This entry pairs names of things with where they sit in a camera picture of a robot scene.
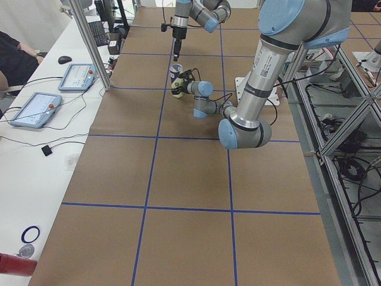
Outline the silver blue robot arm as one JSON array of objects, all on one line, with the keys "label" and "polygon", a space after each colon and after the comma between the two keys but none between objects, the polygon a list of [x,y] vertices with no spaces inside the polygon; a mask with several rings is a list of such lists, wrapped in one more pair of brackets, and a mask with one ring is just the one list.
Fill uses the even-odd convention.
[{"label": "silver blue robot arm", "polygon": [[349,35],[351,1],[265,1],[260,9],[260,41],[253,68],[237,107],[223,109],[218,126],[227,149],[257,148],[271,138],[270,125],[260,113],[288,55],[300,46],[323,48]]},{"label": "silver blue robot arm", "polygon": [[228,1],[176,1],[174,17],[169,24],[172,28],[172,37],[175,39],[173,60],[177,62],[180,57],[182,40],[186,39],[189,18],[195,20],[208,33],[212,33],[220,23],[228,21],[230,15],[231,7]]}]

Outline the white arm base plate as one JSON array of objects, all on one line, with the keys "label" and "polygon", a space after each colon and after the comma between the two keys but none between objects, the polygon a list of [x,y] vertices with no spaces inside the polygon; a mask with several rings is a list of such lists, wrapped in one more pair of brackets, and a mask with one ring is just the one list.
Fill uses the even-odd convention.
[{"label": "white arm base plate", "polygon": [[[238,102],[241,100],[243,90],[244,90],[244,87],[246,85],[247,80],[248,80],[247,77],[236,77],[235,78],[236,96],[237,96]],[[274,87],[272,89],[271,94],[265,103],[265,105],[268,105],[268,106],[271,106],[272,104],[274,104],[275,106],[278,106],[280,104],[277,87]]]}]

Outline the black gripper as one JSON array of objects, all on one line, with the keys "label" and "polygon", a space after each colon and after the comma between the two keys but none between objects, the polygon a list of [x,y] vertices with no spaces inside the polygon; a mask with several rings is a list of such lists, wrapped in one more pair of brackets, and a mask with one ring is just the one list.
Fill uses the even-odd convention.
[{"label": "black gripper", "polygon": [[173,60],[178,61],[181,51],[181,41],[186,39],[186,27],[173,26],[172,36],[176,39],[173,47]]},{"label": "black gripper", "polygon": [[194,81],[193,70],[189,69],[179,74],[179,79],[183,82],[176,89],[171,89],[172,96],[182,96],[183,94],[193,94],[192,85]]}]

